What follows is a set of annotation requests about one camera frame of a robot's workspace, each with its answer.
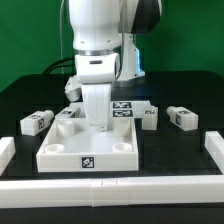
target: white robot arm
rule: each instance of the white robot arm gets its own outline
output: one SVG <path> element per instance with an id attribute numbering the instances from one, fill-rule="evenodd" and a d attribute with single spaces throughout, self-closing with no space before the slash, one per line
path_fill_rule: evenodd
<path id="1" fill-rule="evenodd" d="M 155 11 L 155 7 L 160 17 L 160 0 L 69 0 L 73 47 L 78 51 L 75 81 L 81 84 L 85 114 L 90 125 L 106 130 L 109 122 L 111 87 L 121 72 L 120 56 L 114 52 L 121 45 L 119 30 L 138 33 L 138 24 L 147 27 L 147 21 L 151 20 L 143 18 L 141 22 L 136 15 L 140 12 L 142 16 L 142 8 L 148 12 L 147 8 Z M 70 80 L 66 95 L 74 100 L 68 90 L 71 85 Z"/>

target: green background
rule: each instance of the green background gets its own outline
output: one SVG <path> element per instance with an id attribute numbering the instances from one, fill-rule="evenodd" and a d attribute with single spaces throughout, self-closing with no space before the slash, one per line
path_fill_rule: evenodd
<path id="1" fill-rule="evenodd" d="M 224 77 L 224 1 L 163 0 L 160 23 L 137 36 L 145 71 L 206 70 Z M 61 0 L 0 0 L 0 91 L 60 59 Z M 72 30 L 64 15 L 65 56 Z"/>

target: white cube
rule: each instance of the white cube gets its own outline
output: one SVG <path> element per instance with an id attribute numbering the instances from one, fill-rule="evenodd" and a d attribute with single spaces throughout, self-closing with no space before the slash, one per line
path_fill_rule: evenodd
<path id="1" fill-rule="evenodd" d="M 23 135 L 35 136 L 45 128 L 49 127 L 54 117 L 52 111 L 37 111 L 20 121 Z"/>
<path id="2" fill-rule="evenodd" d="M 67 119 L 67 118 L 75 118 L 79 117 L 81 109 L 79 107 L 66 107 L 60 113 L 55 116 L 55 119 Z"/>
<path id="3" fill-rule="evenodd" d="M 158 122 L 158 107 L 145 108 L 142 116 L 142 130 L 156 130 Z"/>
<path id="4" fill-rule="evenodd" d="M 170 122 L 180 127 L 184 131 L 198 129 L 198 115 L 184 107 L 169 107 L 167 113 Z"/>

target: white tray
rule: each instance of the white tray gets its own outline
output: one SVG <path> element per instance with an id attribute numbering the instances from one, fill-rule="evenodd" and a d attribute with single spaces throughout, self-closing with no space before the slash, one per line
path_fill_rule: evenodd
<path id="1" fill-rule="evenodd" d="M 124 137 L 114 134 L 114 118 L 105 132 L 89 126 L 85 118 L 69 118 L 67 121 L 74 122 L 75 127 L 70 137 L 59 136 L 58 124 L 62 120 L 55 120 L 36 155 L 38 172 L 138 170 L 135 123 L 134 118 L 128 119 L 130 134 Z M 113 146 L 119 143 L 131 145 L 132 150 L 114 151 Z M 55 144 L 64 149 L 59 152 L 61 148 L 55 147 L 55 151 L 46 151 L 47 146 Z"/>

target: black tabletop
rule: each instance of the black tabletop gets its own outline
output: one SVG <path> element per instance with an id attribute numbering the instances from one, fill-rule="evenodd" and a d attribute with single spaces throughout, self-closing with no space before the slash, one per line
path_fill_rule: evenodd
<path id="1" fill-rule="evenodd" d="M 16 154 L 0 177 L 6 180 L 110 178 L 170 175 L 220 175 L 204 148 L 205 132 L 224 136 L 224 80 L 211 72 L 146 74 L 143 84 L 113 89 L 112 100 L 150 100 L 159 108 L 157 131 L 142 131 L 136 119 L 139 171 L 44 173 L 37 172 L 35 156 L 47 130 L 35 137 L 22 136 L 20 120 L 35 111 L 55 114 L 69 101 L 62 75 L 21 77 L 0 93 L 0 137 L 15 137 Z M 183 106 L 199 115 L 199 128 L 184 132 L 169 121 L 166 109 Z M 224 203 L 145 205 L 105 208 L 4 209 L 0 223 L 223 223 Z"/>

